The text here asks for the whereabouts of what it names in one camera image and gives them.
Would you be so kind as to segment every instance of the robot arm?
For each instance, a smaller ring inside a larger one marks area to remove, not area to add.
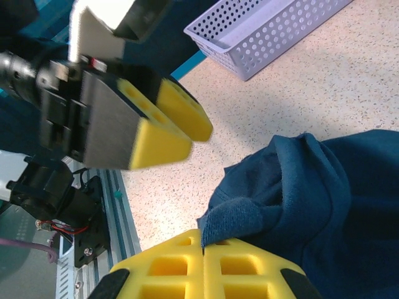
[[[210,138],[206,113],[176,80],[121,59],[127,40],[145,38],[170,4],[78,0],[69,47],[3,41],[0,88],[41,110],[42,146],[61,146],[87,167],[136,169],[181,161]]]

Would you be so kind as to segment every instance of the dark blue towel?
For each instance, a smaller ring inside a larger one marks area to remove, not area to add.
[[[238,237],[327,299],[399,298],[399,132],[275,136],[225,172],[198,219],[203,246]]]

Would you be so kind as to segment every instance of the table surface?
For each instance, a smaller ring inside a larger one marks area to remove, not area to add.
[[[399,6],[355,0],[248,82],[206,59],[181,83],[214,134],[184,163],[123,174],[142,249],[196,228],[223,168],[273,135],[399,130]]]

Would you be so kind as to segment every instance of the metal frame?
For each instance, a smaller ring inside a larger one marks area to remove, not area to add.
[[[83,168],[82,164],[70,158],[64,161],[73,171]],[[85,178],[88,180],[93,176],[99,176],[102,181],[111,249],[80,269],[74,268],[73,247],[61,253],[57,265],[55,299],[86,299],[113,265],[141,252],[121,172],[90,169]],[[80,186],[79,176],[75,177],[74,184]],[[63,238],[60,247],[64,248]]]

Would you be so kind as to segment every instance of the perforated basket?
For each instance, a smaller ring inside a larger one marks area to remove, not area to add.
[[[221,0],[184,32],[248,80],[353,0]]]

